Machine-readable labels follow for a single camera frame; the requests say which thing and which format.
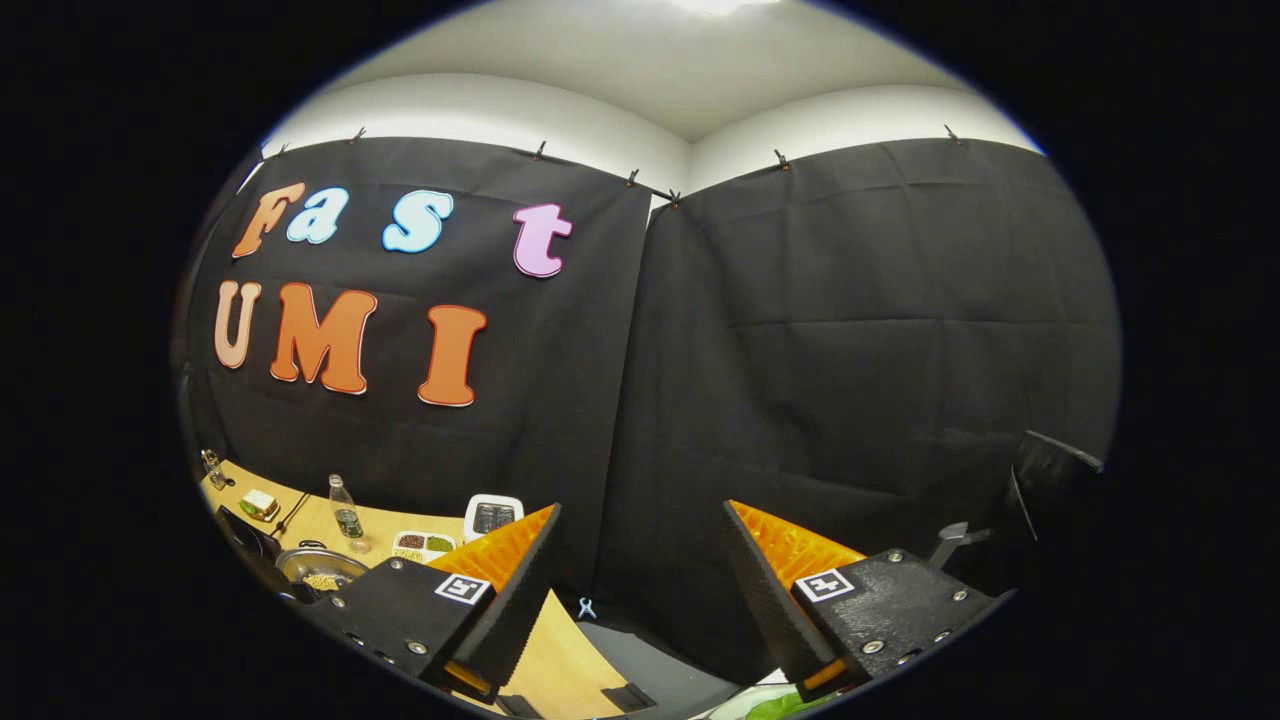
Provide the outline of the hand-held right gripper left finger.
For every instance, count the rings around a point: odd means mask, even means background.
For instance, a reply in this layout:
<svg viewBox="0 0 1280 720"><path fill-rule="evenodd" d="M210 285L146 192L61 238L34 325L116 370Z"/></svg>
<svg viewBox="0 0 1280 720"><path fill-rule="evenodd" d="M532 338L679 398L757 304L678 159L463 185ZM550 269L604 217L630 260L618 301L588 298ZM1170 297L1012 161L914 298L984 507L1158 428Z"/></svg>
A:
<svg viewBox="0 0 1280 720"><path fill-rule="evenodd" d="M390 557L300 615L394 671L492 702L550 592L561 515L552 503L428 564Z"/></svg>

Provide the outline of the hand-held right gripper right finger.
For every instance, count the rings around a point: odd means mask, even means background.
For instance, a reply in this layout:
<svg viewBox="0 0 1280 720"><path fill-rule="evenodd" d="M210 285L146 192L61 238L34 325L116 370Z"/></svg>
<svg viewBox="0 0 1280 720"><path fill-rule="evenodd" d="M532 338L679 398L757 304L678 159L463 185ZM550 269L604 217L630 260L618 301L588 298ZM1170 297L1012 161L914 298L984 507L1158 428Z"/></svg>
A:
<svg viewBox="0 0 1280 720"><path fill-rule="evenodd" d="M901 548L865 555L736 500L723 514L745 605L804 701L897 675L1006 605Z"/></svg>

